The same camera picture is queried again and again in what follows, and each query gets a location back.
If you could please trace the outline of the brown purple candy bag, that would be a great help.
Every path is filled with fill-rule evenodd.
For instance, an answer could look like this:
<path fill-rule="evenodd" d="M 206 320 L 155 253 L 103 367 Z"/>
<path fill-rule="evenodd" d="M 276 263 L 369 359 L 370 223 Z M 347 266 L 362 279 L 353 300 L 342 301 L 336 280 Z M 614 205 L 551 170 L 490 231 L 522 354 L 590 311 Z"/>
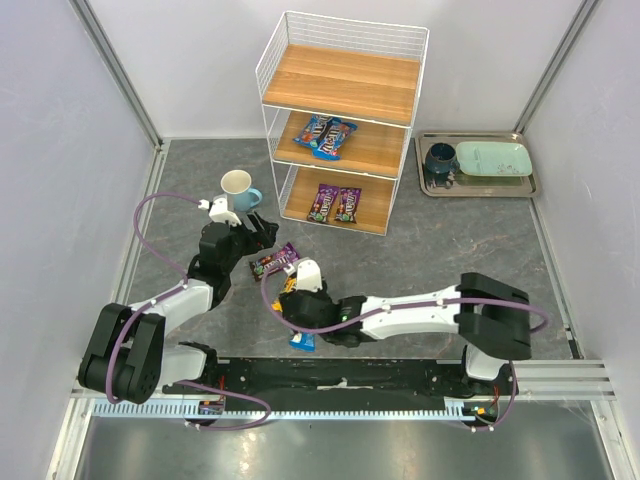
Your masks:
<path fill-rule="evenodd" d="M 290 243 L 286 243 L 280 250 L 249 262 L 249 269 L 256 282 L 259 282 L 264 273 L 272 267 L 281 267 L 293 263 L 300 259 L 296 248 Z"/>

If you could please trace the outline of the yellow candy bag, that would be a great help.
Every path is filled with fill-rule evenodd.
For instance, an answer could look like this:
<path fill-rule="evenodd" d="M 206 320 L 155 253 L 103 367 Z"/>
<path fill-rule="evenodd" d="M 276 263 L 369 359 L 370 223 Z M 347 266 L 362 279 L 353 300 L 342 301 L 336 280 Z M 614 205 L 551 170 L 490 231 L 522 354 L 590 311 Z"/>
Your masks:
<path fill-rule="evenodd" d="M 273 302 L 271 303 L 271 307 L 273 310 L 282 313 L 283 312 L 283 308 L 281 305 L 281 299 L 280 297 L 285 295 L 285 294 L 289 294 L 291 292 L 293 292 L 296 289 L 296 283 L 297 283 L 297 279 L 296 279 L 296 275 L 289 275 L 281 290 L 279 291 L 278 295 L 275 297 L 275 299 L 273 300 Z"/>

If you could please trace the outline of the light blue candy bag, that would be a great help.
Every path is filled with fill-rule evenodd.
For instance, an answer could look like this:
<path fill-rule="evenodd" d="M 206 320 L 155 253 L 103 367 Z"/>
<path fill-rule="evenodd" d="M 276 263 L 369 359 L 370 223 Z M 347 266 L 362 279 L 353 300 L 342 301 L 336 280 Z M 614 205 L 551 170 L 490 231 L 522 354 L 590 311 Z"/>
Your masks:
<path fill-rule="evenodd" d="M 313 156 L 327 161 L 340 160 L 339 149 L 357 129 L 358 126 L 354 123 L 341 120 L 333 121 L 321 134 L 317 147 L 312 149 Z"/>
<path fill-rule="evenodd" d="M 303 352 L 314 352 L 316 350 L 315 336 L 310 333 L 296 332 L 289 339 L 289 346 Z"/>

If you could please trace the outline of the dark blue candy bag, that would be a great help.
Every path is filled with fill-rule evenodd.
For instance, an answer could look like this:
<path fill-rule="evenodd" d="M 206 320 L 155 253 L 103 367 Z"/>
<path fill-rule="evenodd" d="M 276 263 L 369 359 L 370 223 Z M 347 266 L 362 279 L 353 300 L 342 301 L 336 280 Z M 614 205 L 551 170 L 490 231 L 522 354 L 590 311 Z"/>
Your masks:
<path fill-rule="evenodd" d="M 293 141 L 307 148 L 316 148 L 321 134 L 332 122 L 331 116 L 314 114 L 305 127 L 293 138 Z"/>

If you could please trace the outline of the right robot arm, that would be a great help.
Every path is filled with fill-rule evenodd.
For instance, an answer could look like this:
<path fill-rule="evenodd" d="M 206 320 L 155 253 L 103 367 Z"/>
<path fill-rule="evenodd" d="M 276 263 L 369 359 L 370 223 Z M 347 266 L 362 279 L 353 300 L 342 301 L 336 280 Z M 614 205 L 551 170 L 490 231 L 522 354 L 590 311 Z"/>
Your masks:
<path fill-rule="evenodd" d="M 284 320 L 347 348 L 401 335 L 457 334 L 467 342 L 465 375 L 474 380 L 494 380 L 503 364 L 532 357 L 529 295 L 479 273 L 422 295 L 333 301 L 324 287 L 295 288 L 279 302 Z"/>

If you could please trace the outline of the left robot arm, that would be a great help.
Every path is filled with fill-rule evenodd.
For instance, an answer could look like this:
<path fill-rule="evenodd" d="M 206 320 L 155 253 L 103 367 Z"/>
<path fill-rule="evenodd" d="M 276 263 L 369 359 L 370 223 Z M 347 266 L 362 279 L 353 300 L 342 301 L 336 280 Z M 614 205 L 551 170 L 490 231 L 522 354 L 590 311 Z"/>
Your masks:
<path fill-rule="evenodd" d="M 164 339 L 224 300 L 242 258 L 274 246 L 279 225 L 256 212 L 247 218 L 252 228 L 243 222 L 204 226 L 186 278 L 173 288 L 134 305 L 110 303 L 102 308 L 79 366 L 82 387 L 110 394 L 116 403 L 143 404 L 161 385 L 202 375 L 206 346 L 187 344 L 173 354 Z"/>

